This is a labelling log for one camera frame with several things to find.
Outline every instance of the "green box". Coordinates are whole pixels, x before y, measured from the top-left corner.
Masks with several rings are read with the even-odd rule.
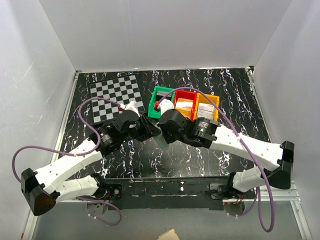
[[[154,87],[152,97],[151,97],[151,100],[149,103],[149,108],[148,108],[148,117],[149,118],[159,119],[161,117],[161,112],[156,111],[154,109],[155,104],[156,104],[157,91],[170,92],[172,90],[173,90],[173,88],[168,88],[168,87],[164,87],[164,86],[155,86]],[[174,102],[175,94],[176,94],[176,92],[172,93],[171,102]]]

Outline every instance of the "cable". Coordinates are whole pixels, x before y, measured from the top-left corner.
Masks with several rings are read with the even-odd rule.
[[[253,199],[253,203],[251,204],[251,206],[249,207],[249,209],[247,211],[245,211],[244,213],[241,213],[239,215],[232,215],[232,214],[230,214],[230,215],[233,217],[241,217],[241,216],[248,214],[254,208],[256,201],[257,201],[257,198],[258,198],[258,194],[260,194],[260,191],[259,191],[259,193],[258,193],[258,191],[256,191],[256,194]]]
[[[47,147],[43,147],[43,146],[36,146],[36,145],[29,145],[29,146],[23,146],[21,148],[19,148],[15,154],[13,155],[12,157],[12,171],[13,171],[13,175],[15,176],[15,178],[18,180],[19,183],[21,183],[21,179],[20,177],[18,176],[17,174],[17,171],[16,171],[16,158],[17,158],[17,155],[22,151],[22,150],[25,150],[25,149],[40,149],[40,150],[44,150],[44,151],[47,151],[47,152],[51,152],[51,153],[55,153],[55,154],[61,154],[61,155],[65,155],[65,156],[85,156],[87,154],[90,154],[92,153],[93,151],[95,151],[99,145],[100,145],[100,142],[101,142],[101,137],[100,137],[100,134],[91,126],[89,125],[86,120],[84,120],[84,118],[82,117],[81,115],[81,111],[82,111],[82,108],[89,102],[91,102],[92,100],[103,100],[103,101],[106,101],[106,102],[109,102],[109,103],[112,103],[112,104],[115,104],[115,105],[118,105],[118,107],[120,107],[120,103],[117,103],[115,101],[112,101],[110,99],[106,99],[106,98],[103,98],[103,97],[92,97],[92,98],[89,98],[88,100],[84,101],[80,106],[79,106],[79,110],[78,110],[78,116],[79,116],[79,119],[81,120],[81,122],[83,122],[84,125],[86,125],[90,130],[92,130],[96,136],[97,136],[97,143],[95,145],[95,147],[93,149],[91,149],[90,151],[86,151],[86,152],[82,152],[82,153],[77,153],[77,154],[74,154],[74,153],[69,153],[69,152],[64,152],[64,151],[58,151],[58,150],[54,150],[54,149],[51,149],[51,148],[47,148]]]
[[[230,126],[230,128],[232,129],[232,131],[234,132],[234,134],[237,137],[240,137],[239,133],[237,132],[235,126],[232,124],[232,122],[229,120],[229,118],[224,114],[223,111],[221,111],[221,109],[207,96],[205,95],[202,91],[195,89],[193,87],[188,87],[188,86],[184,86],[184,87],[178,87],[175,88],[171,91],[169,91],[167,94],[165,94],[159,101],[159,104],[162,102],[162,100],[164,100],[166,97],[168,97],[170,94],[172,94],[173,92],[177,91],[177,90],[191,90],[191,91],[195,91],[197,93],[200,93],[201,95],[203,95],[217,110],[218,112],[221,114],[221,116],[225,119],[225,121],[228,123],[228,125]],[[242,146],[246,149],[246,151],[248,152],[248,154],[250,155],[250,157],[252,158],[254,164],[259,168],[261,175],[264,179],[265,185],[266,185],[266,189],[268,191],[268,195],[269,195],[269,199],[270,199],[270,208],[271,208],[271,221],[270,221],[270,227],[266,228],[263,220],[262,220],[262,216],[261,216],[261,211],[258,211],[259,214],[259,220],[260,220],[260,224],[261,227],[263,228],[263,230],[267,233],[271,232],[275,226],[275,215],[276,215],[276,207],[275,207],[275,202],[274,202],[274,198],[272,195],[272,191],[271,191],[271,186],[269,184],[267,175],[264,172],[263,167],[261,166],[261,164],[258,162],[256,156],[251,152],[251,150],[249,149],[249,147],[247,146],[247,144],[243,141],[242,138],[240,138],[240,143],[242,144]]]
[[[245,196],[245,194],[243,193],[242,195],[241,195],[241,197],[239,197],[238,199],[237,199],[237,201],[234,201],[234,202],[232,202],[233,204],[240,204],[240,203],[242,203],[242,201],[244,200],[244,196]]]
[[[116,223],[113,223],[113,222],[109,222],[107,220],[104,220],[103,218],[97,216],[97,215],[94,215],[94,214],[89,214],[89,216],[92,216],[94,217],[95,219],[98,219],[100,220],[101,222],[104,222],[105,224],[107,225],[110,225],[110,226],[116,226],[118,225],[121,220],[122,220],[122,213],[120,211],[119,208],[117,208],[117,206],[113,205],[112,203],[110,202],[107,202],[107,201],[102,201],[102,200],[96,200],[96,199],[90,199],[90,198],[85,198],[85,197],[82,197],[82,196],[79,196],[77,197],[77,199],[79,200],[83,200],[83,201],[88,201],[88,202],[93,202],[93,203],[100,203],[100,204],[105,204],[105,205],[108,205],[110,207],[113,207],[118,213],[119,213],[119,220],[116,222]]]

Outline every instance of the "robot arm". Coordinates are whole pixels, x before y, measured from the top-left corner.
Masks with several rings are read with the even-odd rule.
[[[35,171],[28,168],[22,172],[21,191],[35,216],[48,212],[56,203],[63,200],[100,195],[103,180],[98,174],[74,180],[67,179],[87,165],[120,149],[124,142],[132,139],[142,142],[161,133],[144,113],[141,115],[138,113],[135,102],[128,104],[112,122],[105,123],[97,131],[101,136],[101,143],[92,153],[85,156],[65,155]],[[96,146],[97,142],[97,136],[92,134],[71,153],[77,155],[77,153],[88,152]]]
[[[294,159],[294,144],[285,141],[282,144],[269,143],[241,134],[236,137],[234,132],[220,123],[200,117],[194,121],[184,117],[174,109],[171,101],[164,99],[160,104],[161,118],[159,127],[167,144],[178,140],[193,147],[205,147],[212,150],[226,151],[251,160],[247,150],[240,143],[240,138],[251,149],[264,168],[272,187],[289,189]],[[245,193],[248,190],[265,185],[258,167],[243,172],[233,172],[229,176],[227,186],[218,192]]]
[[[142,142],[162,133],[167,144],[178,140],[193,147],[226,151],[250,160],[247,151],[239,142],[240,139],[227,127],[203,117],[191,121],[175,110],[172,102],[166,99],[159,107],[161,118],[158,126],[161,130],[153,126],[144,113],[139,115],[133,102],[111,123],[105,123],[97,130],[101,136],[101,143],[92,153],[85,156],[63,156],[35,171],[30,168],[23,171],[21,190],[33,214],[42,215],[56,203],[79,196],[93,196],[99,199],[108,192],[113,199],[119,197],[121,184],[106,184],[97,173],[80,179],[67,179],[87,165],[118,150],[122,143],[133,139]],[[288,141],[283,144],[268,143],[245,135],[241,135],[241,138],[264,167],[270,185],[279,189],[289,189],[294,144]],[[71,153],[76,155],[87,152],[93,149],[97,142],[98,137],[93,134]],[[231,173],[227,184],[219,186],[215,194],[230,198],[264,184],[259,169],[254,167],[247,171]]]

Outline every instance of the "small box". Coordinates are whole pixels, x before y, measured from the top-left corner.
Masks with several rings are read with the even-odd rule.
[[[159,96],[157,96],[157,92],[160,92],[160,96],[164,96],[164,92],[170,92],[172,91],[173,88],[169,87],[164,87],[164,86],[155,86],[153,89],[152,97],[149,103],[149,108],[148,108],[148,117],[149,118],[154,118],[154,119],[159,119],[161,117],[161,112],[155,110],[155,105],[156,101],[159,101]],[[175,92],[171,93],[171,102],[174,102],[175,99]]]
[[[210,95],[210,94],[206,94],[206,96],[209,97],[219,107],[220,98],[218,96]],[[196,97],[196,103],[195,103],[194,119],[197,118],[199,103],[211,104],[202,94],[198,93]],[[214,108],[213,120],[217,121],[218,117],[219,117],[218,109]]]
[[[190,99],[190,100],[193,101],[190,120],[191,121],[195,120],[196,119],[195,111],[196,111],[197,93],[194,92],[194,91],[177,90],[175,92],[175,96],[174,96],[174,100],[173,100],[174,107],[176,107],[176,103],[177,103],[179,98]]]

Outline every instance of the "label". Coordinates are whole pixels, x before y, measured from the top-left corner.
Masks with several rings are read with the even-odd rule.
[[[209,124],[207,122],[201,121],[201,122],[199,122],[199,125],[197,127],[206,129],[208,126],[209,126]]]
[[[102,142],[105,142],[105,141],[107,141],[109,139],[111,139],[111,137],[108,134],[106,134],[103,137],[101,137]]]

